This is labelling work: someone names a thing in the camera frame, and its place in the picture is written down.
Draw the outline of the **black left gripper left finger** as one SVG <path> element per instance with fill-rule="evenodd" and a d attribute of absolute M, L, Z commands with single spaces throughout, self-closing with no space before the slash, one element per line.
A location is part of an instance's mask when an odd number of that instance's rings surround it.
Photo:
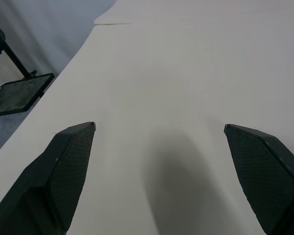
<path fill-rule="evenodd" d="M 66 235 L 86 179 L 94 122 L 57 133 L 0 202 L 0 235 Z"/>

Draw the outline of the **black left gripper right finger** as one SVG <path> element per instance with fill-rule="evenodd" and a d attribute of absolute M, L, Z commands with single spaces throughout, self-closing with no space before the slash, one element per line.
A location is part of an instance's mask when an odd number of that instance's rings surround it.
<path fill-rule="evenodd" d="M 275 136 L 226 124 L 235 170 L 266 235 L 294 235 L 294 154 Z"/>

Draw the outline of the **black stand with flat base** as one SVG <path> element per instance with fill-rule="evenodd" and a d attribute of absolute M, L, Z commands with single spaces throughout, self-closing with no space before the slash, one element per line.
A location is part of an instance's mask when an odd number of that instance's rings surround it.
<path fill-rule="evenodd" d="M 44 95 L 55 75 L 46 73 L 37 76 L 36 70 L 29 72 L 7 44 L 5 34 L 0 29 L 0 54 L 3 52 L 21 72 L 23 79 L 0 86 L 0 116 L 26 112 Z"/>

